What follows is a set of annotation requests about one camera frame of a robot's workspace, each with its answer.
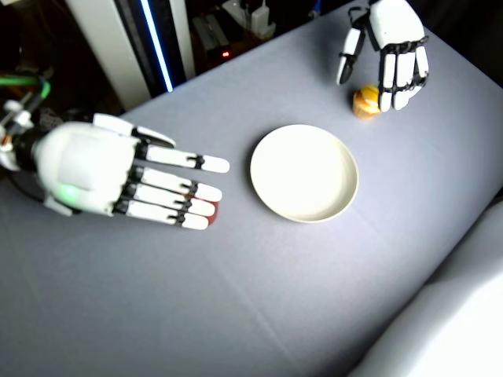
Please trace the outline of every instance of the cupcake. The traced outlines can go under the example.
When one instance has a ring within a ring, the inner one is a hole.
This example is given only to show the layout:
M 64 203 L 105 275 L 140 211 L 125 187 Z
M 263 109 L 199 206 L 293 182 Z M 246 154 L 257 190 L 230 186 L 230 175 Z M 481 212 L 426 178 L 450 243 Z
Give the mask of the cupcake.
M 367 85 L 354 94 L 353 113 L 362 120 L 370 120 L 381 113 L 379 90 L 375 86 Z

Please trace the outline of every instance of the blue light strip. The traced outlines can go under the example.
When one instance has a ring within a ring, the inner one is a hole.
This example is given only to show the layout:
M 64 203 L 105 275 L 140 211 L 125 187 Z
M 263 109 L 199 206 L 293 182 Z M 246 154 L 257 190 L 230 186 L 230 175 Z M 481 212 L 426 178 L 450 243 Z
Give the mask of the blue light strip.
M 159 61 L 160 70 L 163 72 L 164 82 L 166 83 L 166 89 L 169 93 L 173 91 L 173 86 L 171 85 L 171 79 L 167 73 L 167 65 L 164 60 L 163 49 L 160 47 L 159 37 L 157 36 L 156 25 L 154 24 L 154 19 L 152 18 L 152 12 L 150 11 L 149 0 L 141 0 L 141 7 L 143 8 L 143 13 L 145 14 L 145 19 L 147 20 L 147 25 L 149 26 L 150 36 L 154 42 L 154 48 L 156 49 L 157 60 Z

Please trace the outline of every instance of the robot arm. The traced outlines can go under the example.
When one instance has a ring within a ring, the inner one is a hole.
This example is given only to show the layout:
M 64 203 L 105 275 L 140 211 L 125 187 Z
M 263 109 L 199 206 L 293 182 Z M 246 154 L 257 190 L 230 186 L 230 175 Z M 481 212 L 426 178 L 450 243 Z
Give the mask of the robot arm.
M 363 16 L 353 20 L 346 37 L 337 83 L 344 84 L 362 51 L 365 31 L 375 51 L 380 51 L 379 105 L 387 112 L 391 103 L 396 110 L 404 108 L 409 99 L 426 84 L 429 67 L 424 44 L 428 37 L 419 16 L 406 0 L 372 0 Z
M 144 166 L 151 162 L 225 173 L 229 163 L 175 149 L 169 137 L 110 115 L 93 123 L 65 123 L 50 132 L 33 127 L 24 103 L 8 101 L 0 123 L 0 164 L 36 173 L 44 205 L 206 229 L 222 192 Z

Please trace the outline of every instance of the gray tablecloth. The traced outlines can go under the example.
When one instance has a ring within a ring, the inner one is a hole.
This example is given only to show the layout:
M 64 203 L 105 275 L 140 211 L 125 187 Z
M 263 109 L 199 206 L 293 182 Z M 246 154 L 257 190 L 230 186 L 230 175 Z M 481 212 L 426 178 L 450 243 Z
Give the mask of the gray tablecloth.
M 231 162 L 227 175 L 182 171 L 224 192 L 208 231 L 64 218 L 2 182 L 0 375 L 351 367 L 503 184 L 503 90 L 434 35 L 430 82 L 406 109 L 352 115 L 379 55 L 367 45 L 351 82 L 335 85 L 351 5 L 126 114 Z M 259 139 L 293 123 L 334 133 L 358 162 L 357 198 L 332 221 L 284 220 L 250 184 Z

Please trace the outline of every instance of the black cable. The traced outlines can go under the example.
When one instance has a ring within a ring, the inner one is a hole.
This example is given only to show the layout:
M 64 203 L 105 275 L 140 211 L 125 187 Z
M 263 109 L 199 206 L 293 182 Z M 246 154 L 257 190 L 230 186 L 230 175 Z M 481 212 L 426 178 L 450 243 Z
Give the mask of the black cable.
M 26 191 L 23 187 L 21 187 L 21 185 L 19 183 L 16 182 L 16 180 L 14 179 L 13 177 L 13 174 L 11 172 L 7 172 L 7 179 L 9 180 L 9 182 L 14 186 L 14 188 L 19 191 L 21 194 L 27 196 L 28 198 L 34 200 L 35 202 L 37 203 L 44 203 L 44 199 L 42 198 L 39 198 L 33 194 L 31 194 L 30 192 Z

